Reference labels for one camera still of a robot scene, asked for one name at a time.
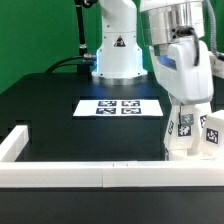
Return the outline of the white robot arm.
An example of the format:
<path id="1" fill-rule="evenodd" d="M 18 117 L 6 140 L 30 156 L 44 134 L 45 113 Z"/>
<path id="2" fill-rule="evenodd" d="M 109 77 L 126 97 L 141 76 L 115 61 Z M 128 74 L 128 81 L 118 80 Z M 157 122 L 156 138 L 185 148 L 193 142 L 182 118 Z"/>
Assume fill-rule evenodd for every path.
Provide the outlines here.
<path id="1" fill-rule="evenodd" d="M 99 0 L 102 44 L 93 80 L 126 85 L 147 75 L 137 44 L 142 22 L 157 82 L 180 106 L 213 98 L 210 55 L 224 61 L 216 47 L 216 20 L 210 0 Z"/>

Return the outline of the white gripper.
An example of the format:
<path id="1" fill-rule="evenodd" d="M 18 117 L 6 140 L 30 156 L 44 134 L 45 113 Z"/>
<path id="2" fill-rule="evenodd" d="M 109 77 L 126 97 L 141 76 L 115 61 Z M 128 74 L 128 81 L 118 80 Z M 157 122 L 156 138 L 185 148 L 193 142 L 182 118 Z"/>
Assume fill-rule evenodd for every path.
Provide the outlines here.
<path id="1" fill-rule="evenodd" d="M 165 56 L 156 56 L 149 47 L 153 70 L 157 82 L 182 104 L 210 102 L 214 87 L 209 52 L 203 41 L 199 42 L 199 64 L 195 62 L 195 44 L 192 37 L 180 38 L 169 44 Z M 194 107 L 179 107 L 179 123 L 182 126 L 194 124 Z"/>

